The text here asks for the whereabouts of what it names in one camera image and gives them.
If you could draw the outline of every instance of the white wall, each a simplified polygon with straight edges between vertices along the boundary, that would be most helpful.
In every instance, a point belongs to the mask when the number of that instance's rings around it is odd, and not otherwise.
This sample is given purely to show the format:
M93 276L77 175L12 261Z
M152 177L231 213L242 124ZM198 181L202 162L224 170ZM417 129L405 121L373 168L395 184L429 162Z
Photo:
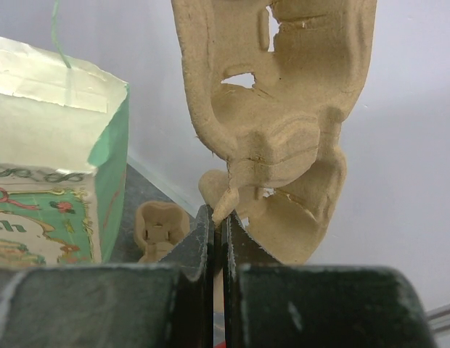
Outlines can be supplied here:
M450 348L450 334L436 337L439 348Z
M0 0L0 36L53 49L53 0ZM61 0L65 52L131 83L133 163L194 211L224 163L195 138L169 0ZM348 180L316 263L396 267L450 302L450 0L380 0L366 88L341 140Z

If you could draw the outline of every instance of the cutout hole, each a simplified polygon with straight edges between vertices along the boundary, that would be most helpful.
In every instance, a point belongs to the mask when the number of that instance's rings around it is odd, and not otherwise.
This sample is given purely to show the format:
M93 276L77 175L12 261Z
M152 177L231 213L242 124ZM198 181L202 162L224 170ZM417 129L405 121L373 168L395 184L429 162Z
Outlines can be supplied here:
M241 220L242 223L242 227L244 227L246 229L246 227L249 225L249 218L245 218Z
M230 78L226 78L225 80L222 80L222 83L226 83L229 85L236 85L236 86L242 86L244 88L252 88L255 83L254 75L250 72L247 72L245 74L235 75Z
M263 190L263 196L266 198L273 196L274 194L275 194L275 188L265 188Z
M272 11L270 6L266 7L267 12L269 13L269 35L270 35L270 44L267 52L275 52L274 39L275 35L280 31L280 23L275 19L274 12Z

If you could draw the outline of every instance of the metal clamp jaw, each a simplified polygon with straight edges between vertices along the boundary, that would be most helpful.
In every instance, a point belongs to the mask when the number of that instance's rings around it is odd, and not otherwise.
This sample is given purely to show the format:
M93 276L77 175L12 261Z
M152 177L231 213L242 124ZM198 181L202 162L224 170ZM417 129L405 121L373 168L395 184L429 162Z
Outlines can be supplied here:
M212 347L221 266L227 347L436 347L398 272L281 265L235 214L216 231L204 206L157 264L18 273L0 303L0 348Z

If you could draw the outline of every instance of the scratch mark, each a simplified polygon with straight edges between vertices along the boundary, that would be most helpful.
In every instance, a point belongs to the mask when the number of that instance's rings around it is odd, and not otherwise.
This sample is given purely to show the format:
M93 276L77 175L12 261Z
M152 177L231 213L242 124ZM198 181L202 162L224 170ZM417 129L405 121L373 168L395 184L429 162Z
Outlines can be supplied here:
M288 302L288 312L291 315L292 322L298 331L303 330L303 319L299 314L298 308L291 301Z

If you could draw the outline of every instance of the green string handle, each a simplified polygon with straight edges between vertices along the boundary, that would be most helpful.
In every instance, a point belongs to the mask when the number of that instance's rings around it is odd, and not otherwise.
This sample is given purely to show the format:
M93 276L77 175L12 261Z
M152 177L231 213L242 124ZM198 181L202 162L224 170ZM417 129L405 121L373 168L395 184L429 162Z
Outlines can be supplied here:
M57 40L57 13L59 12L59 3L60 3L60 0L56 0L54 2L54 11L52 11L52 30L51 30L52 43L54 44L57 51L59 52L62 60L65 63L65 66L68 69L72 69L72 66L70 65L70 63L68 61L68 58L62 53L62 50L60 49L59 40Z

